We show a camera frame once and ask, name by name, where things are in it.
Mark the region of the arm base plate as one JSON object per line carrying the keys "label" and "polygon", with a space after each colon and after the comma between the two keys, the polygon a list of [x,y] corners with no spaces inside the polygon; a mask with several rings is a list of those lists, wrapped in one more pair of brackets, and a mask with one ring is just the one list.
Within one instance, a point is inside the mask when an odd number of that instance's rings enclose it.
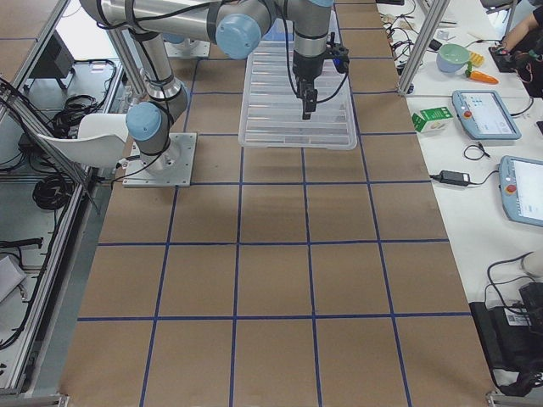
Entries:
{"label": "arm base plate", "polygon": [[193,159],[196,151],[196,133],[171,133],[170,146],[156,161],[154,157],[141,155],[135,142],[129,161],[123,168],[128,174],[123,178],[124,187],[189,187],[191,185]]}
{"label": "arm base plate", "polygon": [[165,50],[170,59],[207,59],[210,43],[186,38],[183,42],[165,42]]}

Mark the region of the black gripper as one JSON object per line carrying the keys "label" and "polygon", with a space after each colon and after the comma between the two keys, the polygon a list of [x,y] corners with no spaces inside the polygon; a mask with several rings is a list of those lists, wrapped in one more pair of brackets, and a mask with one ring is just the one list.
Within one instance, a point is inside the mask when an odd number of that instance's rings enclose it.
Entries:
{"label": "black gripper", "polygon": [[296,96],[302,100],[302,119],[309,120],[316,111],[317,89],[311,87],[322,74],[327,44],[325,42],[295,42],[293,72]]}

